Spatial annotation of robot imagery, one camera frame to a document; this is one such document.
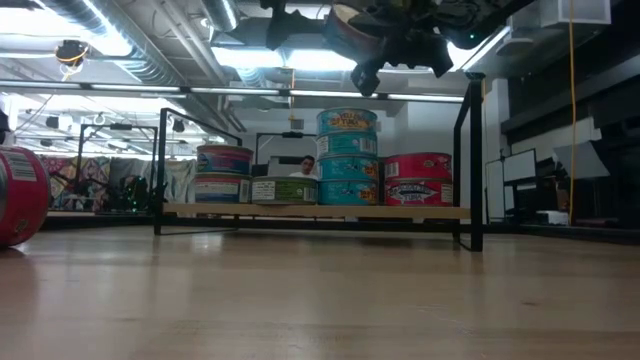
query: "red can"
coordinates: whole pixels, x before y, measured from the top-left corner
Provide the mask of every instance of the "red can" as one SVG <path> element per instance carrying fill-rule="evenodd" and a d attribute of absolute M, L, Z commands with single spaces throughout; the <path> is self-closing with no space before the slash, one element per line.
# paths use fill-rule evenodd
<path fill-rule="evenodd" d="M 385 184 L 389 206 L 451 206 L 453 185 L 442 179 L 398 179 Z"/>
<path fill-rule="evenodd" d="M 0 247 L 27 241 L 40 229 L 49 194 L 49 174 L 33 152 L 0 146 Z"/>
<path fill-rule="evenodd" d="M 416 153 L 391 156 L 385 161 L 385 177 L 387 180 L 451 180 L 451 155 L 444 153 Z"/>

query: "wooden floor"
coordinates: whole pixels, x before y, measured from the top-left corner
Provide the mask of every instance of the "wooden floor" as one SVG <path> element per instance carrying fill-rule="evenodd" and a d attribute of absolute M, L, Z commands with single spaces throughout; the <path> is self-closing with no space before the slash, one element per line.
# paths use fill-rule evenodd
<path fill-rule="evenodd" d="M 40 233 L 0 252 L 0 359 L 638 359 L 640 248 L 355 236 Z"/>

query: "food can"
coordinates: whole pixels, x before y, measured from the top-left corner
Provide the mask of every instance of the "food can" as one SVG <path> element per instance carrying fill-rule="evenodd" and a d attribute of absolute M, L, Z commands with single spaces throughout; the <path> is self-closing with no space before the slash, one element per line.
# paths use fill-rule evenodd
<path fill-rule="evenodd" d="M 318 135 L 340 131 L 375 134 L 378 116 L 369 110 L 356 108 L 327 109 L 318 114 Z"/>
<path fill-rule="evenodd" d="M 385 184 L 389 206 L 452 206 L 453 185 L 443 179 L 397 179 Z"/>
<path fill-rule="evenodd" d="M 317 181 L 294 176 L 260 176 L 251 184 L 251 199 L 260 205 L 314 205 Z"/>
<path fill-rule="evenodd" d="M 318 160 L 320 180 L 378 181 L 378 158 L 358 155 L 327 156 Z"/>
<path fill-rule="evenodd" d="M 318 156 L 332 155 L 378 155 L 378 141 L 375 133 L 342 132 L 318 136 Z"/>
<path fill-rule="evenodd" d="M 199 173 L 251 173 L 253 150 L 231 145 L 201 145 L 197 153 Z"/>
<path fill-rule="evenodd" d="M 251 177 L 225 173 L 196 174 L 197 203 L 246 204 L 249 202 Z"/>
<path fill-rule="evenodd" d="M 49 174 L 33 152 L 0 146 L 0 248 L 25 242 L 40 229 L 50 191 Z"/>
<path fill-rule="evenodd" d="M 451 155 L 445 153 L 394 155 L 385 160 L 384 170 L 386 180 L 451 180 Z"/>
<path fill-rule="evenodd" d="M 377 205 L 378 185 L 369 180 L 327 180 L 318 185 L 320 205 Z"/>

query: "wooden shelf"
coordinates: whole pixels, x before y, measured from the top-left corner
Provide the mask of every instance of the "wooden shelf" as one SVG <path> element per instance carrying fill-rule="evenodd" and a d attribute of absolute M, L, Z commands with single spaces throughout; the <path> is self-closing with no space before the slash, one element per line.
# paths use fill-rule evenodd
<path fill-rule="evenodd" d="M 454 207 L 320 206 L 253 204 L 164 204 L 165 213 L 233 214 L 302 217 L 381 217 L 425 219 L 470 219 L 471 211 Z"/>

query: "stacked cans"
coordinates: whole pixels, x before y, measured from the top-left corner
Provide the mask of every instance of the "stacked cans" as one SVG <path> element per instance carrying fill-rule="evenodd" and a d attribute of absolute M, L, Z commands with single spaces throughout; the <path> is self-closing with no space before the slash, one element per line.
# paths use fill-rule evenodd
<path fill-rule="evenodd" d="M 253 151 L 240 146 L 198 146 L 198 203 L 248 203 Z"/>
<path fill-rule="evenodd" d="M 375 113 L 354 108 L 318 114 L 320 205 L 378 203 L 378 138 Z"/>
<path fill-rule="evenodd" d="M 451 206 L 451 155 L 396 155 L 385 161 L 385 203 L 391 206 Z"/>

